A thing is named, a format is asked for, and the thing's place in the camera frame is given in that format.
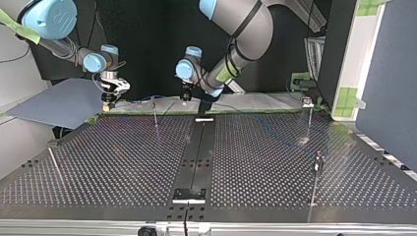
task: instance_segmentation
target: metal base plate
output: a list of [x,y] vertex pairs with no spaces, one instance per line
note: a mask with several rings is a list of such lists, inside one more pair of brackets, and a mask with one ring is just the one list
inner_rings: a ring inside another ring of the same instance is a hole
[[[52,150],[58,167],[46,151],[0,181],[0,218],[417,224],[417,183],[327,116],[158,119],[76,131]],[[207,190],[203,205],[172,203],[188,187]]]

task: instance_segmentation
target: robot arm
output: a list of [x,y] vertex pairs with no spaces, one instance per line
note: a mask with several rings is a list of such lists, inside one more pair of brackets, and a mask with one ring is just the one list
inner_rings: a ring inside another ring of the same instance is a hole
[[[200,10],[226,31],[231,40],[226,56],[211,72],[201,68],[202,50],[188,47],[178,63],[176,76],[183,81],[183,90],[199,86],[206,94],[219,97],[224,83],[236,78],[249,63],[259,60],[272,41],[273,21],[268,7],[261,0],[201,0]],[[190,100],[191,95],[182,95]]]
[[94,76],[100,74],[105,111],[130,89],[130,85],[117,75],[117,70],[123,66],[119,63],[117,47],[105,44],[99,52],[94,52],[80,47],[68,37],[77,23],[78,12],[73,0],[0,1],[0,9],[17,23],[37,31],[41,37],[39,44],[56,57],[81,65]]

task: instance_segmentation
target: black backdrop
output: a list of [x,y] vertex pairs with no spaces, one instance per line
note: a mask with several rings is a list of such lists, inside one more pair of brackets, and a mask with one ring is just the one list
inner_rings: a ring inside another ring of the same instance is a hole
[[[200,0],[96,0],[107,42],[120,47],[127,65],[120,76],[132,85],[124,95],[129,100],[159,95],[178,95],[180,81],[174,78],[176,63],[185,48],[195,45],[204,51],[203,64],[211,69],[223,56],[227,35],[199,10]],[[328,19],[331,0],[315,0]],[[91,29],[94,1],[77,0],[81,44]],[[274,36],[266,55],[245,68],[238,79],[246,91],[285,91],[285,82],[294,72],[307,71],[304,38],[306,25],[283,6],[270,8]],[[95,25],[91,48],[104,41]],[[45,80],[76,77],[82,72],[71,63],[53,58],[42,48],[36,52],[39,71]],[[51,64],[62,66],[51,68]]]

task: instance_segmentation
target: blue joint cap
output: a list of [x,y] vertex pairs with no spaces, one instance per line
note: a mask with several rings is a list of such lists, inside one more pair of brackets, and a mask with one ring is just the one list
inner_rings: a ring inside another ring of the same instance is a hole
[[186,59],[182,59],[178,62],[175,72],[177,77],[183,81],[190,82],[191,77],[193,76],[194,66],[193,64]]
[[187,47],[185,54],[202,58],[203,50],[200,47],[190,46],[190,47]]
[[90,53],[84,58],[84,67],[91,73],[103,72],[107,68],[107,61],[97,53]]
[[110,44],[101,45],[101,51],[105,51],[114,55],[119,55],[119,48]]
[[200,0],[200,11],[202,11],[209,20],[212,20],[216,5],[217,0]]
[[77,15],[73,0],[42,0],[25,13],[22,25],[39,32],[42,38],[58,40],[73,31]]
[[210,96],[212,97],[219,97],[221,95],[221,93],[223,92],[224,88],[220,88],[218,90],[215,90],[211,93],[209,93]]

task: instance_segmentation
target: white wall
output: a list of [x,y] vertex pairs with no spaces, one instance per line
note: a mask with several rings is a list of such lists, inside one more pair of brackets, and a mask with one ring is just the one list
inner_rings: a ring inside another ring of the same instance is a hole
[[31,52],[18,61],[1,63],[20,57],[27,50],[27,43],[0,26],[0,179],[41,153],[53,139],[51,127],[4,114],[17,103],[47,89]]

